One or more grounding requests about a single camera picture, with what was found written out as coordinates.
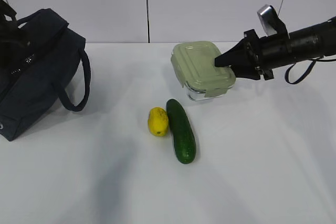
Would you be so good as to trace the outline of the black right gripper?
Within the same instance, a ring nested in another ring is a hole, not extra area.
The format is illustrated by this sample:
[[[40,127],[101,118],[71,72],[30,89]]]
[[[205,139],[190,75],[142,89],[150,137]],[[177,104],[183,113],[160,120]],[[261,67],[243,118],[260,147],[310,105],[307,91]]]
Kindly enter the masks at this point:
[[[232,49],[226,51],[214,60],[216,67],[230,66],[236,78],[264,80],[274,78],[273,71],[263,66],[261,40],[254,29],[244,32],[244,39]]]

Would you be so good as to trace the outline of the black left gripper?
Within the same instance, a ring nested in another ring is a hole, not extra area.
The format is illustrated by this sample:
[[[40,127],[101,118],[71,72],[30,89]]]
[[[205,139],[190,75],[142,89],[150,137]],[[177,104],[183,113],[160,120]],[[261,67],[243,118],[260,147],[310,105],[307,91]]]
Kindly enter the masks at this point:
[[[30,23],[28,19],[1,19],[1,77],[16,76],[34,61]]]

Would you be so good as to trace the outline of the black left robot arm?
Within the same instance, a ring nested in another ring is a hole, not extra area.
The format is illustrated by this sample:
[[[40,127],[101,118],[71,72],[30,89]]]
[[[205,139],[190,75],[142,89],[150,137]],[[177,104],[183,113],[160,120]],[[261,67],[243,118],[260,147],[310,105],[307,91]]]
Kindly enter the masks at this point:
[[[1,0],[1,74],[19,76],[35,60],[28,32],[20,28],[16,12]]]

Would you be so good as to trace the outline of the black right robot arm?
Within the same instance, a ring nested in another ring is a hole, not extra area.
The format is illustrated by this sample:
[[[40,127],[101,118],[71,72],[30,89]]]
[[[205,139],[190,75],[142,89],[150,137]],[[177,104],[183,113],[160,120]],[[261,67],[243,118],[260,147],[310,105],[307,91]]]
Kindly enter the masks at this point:
[[[295,81],[301,82],[318,61],[335,55],[335,18],[291,33],[284,23],[281,32],[271,36],[258,37],[251,29],[244,32],[244,38],[229,51],[214,60],[216,67],[230,67],[238,78],[271,80],[273,70],[306,60],[311,65]]]

